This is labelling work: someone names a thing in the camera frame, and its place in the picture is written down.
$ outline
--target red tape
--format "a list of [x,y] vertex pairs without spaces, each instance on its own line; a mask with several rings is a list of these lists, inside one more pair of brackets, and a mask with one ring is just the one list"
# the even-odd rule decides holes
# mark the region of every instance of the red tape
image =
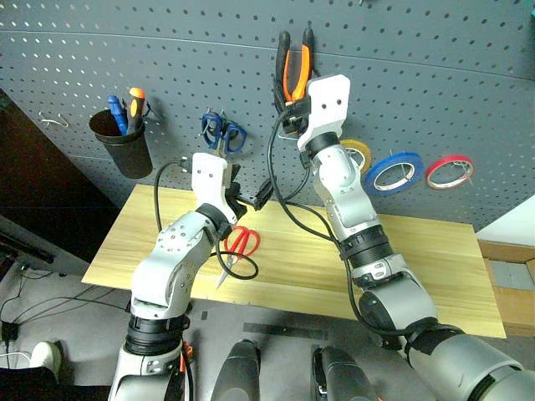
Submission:
[[[468,169],[465,171],[465,174],[461,175],[459,178],[446,182],[443,184],[438,184],[434,182],[431,177],[435,172],[444,165],[449,165],[450,163],[465,163],[468,165]],[[476,172],[476,168],[471,159],[464,155],[453,155],[447,156],[442,159],[437,160],[435,163],[430,165],[425,171],[425,180],[427,185],[433,188],[434,190],[451,190],[453,188],[458,188],[459,186],[465,184]]]

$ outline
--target blue handle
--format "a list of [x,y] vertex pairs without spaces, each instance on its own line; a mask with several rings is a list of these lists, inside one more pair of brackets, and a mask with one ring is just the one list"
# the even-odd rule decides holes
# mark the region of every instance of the blue handle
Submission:
[[223,119],[216,113],[204,113],[201,119],[202,136],[208,147],[217,149],[219,140],[223,139]]
[[247,132],[242,127],[236,123],[228,123],[225,127],[225,136],[223,137],[225,141],[225,152],[230,154],[239,152],[245,145],[246,139]]
[[119,127],[121,135],[126,135],[128,129],[128,118],[126,117],[126,109],[123,109],[119,98],[114,94],[108,95],[108,105],[110,106],[110,112],[114,116],[115,122]]

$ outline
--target white cable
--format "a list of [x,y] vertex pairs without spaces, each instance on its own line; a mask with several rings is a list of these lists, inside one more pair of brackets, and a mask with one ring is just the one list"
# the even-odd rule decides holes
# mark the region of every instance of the white cable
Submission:
[[23,352],[0,353],[0,358],[1,357],[10,357],[11,355],[22,355],[23,357],[25,357],[28,360],[28,363],[30,363],[30,357],[27,355],[27,353],[23,353]]

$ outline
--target gray pegboard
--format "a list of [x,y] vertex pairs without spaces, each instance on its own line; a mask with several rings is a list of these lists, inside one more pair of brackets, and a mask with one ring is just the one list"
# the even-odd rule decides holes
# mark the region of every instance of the gray pegboard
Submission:
[[[199,118],[208,106],[225,109],[249,133],[234,160],[243,166],[238,180],[253,191],[267,177],[276,37],[286,28],[298,43],[310,20],[318,70],[352,82],[344,137],[363,140],[375,161],[415,151],[425,165],[455,153],[476,164],[473,186],[436,191],[421,181],[376,196],[376,209],[481,228],[533,193],[535,52],[525,2],[470,3],[4,3],[3,87],[118,205],[136,181],[120,175],[87,126],[107,94],[146,90],[162,117],[147,121],[156,168],[206,150],[197,137]],[[62,113],[71,125],[44,126],[39,110]],[[288,193],[303,172],[295,142],[278,140],[276,147]],[[162,185],[189,188],[190,177],[171,169]],[[318,204],[311,185],[297,200]]]
[[470,69],[532,79],[532,2],[203,0],[5,2],[0,28],[277,45],[310,25],[321,53]]

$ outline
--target screwdriver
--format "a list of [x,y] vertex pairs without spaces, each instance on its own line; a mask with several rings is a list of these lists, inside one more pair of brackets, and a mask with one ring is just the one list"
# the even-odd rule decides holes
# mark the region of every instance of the screwdriver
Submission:
[[132,101],[128,108],[128,130],[126,134],[136,132],[143,124],[143,103],[145,102],[145,92],[140,88],[130,89]]
[[110,113],[114,116],[115,122],[119,127],[121,135],[126,135],[128,129],[128,118],[126,117],[126,110],[123,109],[119,98],[114,94],[108,95],[108,106],[110,107]]

